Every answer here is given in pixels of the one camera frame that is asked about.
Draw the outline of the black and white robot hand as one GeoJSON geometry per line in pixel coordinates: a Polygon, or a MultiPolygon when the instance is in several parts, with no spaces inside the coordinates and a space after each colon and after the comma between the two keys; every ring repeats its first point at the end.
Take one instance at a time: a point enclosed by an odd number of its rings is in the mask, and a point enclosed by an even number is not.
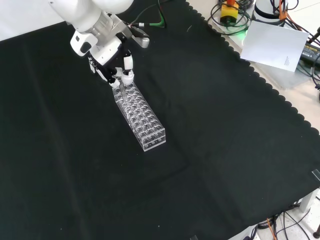
{"type": "Polygon", "coordinates": [[[70,45],[80,57],[87,57],[93,74],[99,75],[112,88],[134,82],[134,60],[131,52],[124,48],[128,37],[123,32],[107,37],[93,33],[75,31],[70,45]]]}

